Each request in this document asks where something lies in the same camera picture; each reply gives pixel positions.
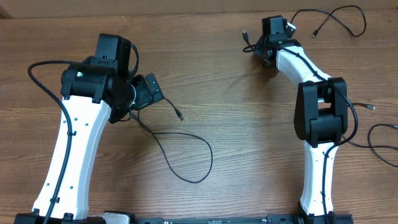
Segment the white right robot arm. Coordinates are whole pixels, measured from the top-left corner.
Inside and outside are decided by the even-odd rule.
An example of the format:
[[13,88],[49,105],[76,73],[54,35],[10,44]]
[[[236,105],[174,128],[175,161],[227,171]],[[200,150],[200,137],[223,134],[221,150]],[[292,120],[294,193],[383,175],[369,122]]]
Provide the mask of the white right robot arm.
[[346,82],[322,72],[293,39],[294,32],[295,26],[282,16],[263,18],[257,51],[297,89],[294,129],[305,151],[304,222],[336,223],[331,186],[335,154],[348,128]]

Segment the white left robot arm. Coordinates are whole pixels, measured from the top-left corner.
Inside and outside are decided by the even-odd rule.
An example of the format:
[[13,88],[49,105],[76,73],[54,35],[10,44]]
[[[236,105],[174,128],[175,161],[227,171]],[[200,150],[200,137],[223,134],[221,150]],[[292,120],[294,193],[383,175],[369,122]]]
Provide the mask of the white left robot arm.
[[135,223],[134,215],[88,214],[88,195],[98,144],[107,123],[164,99],[154,74],[129,69],[136,47],[119,35],[100,34],[96,52],[69,62],[62,73],[60,129],[44,186],[31,212],[15,223]]

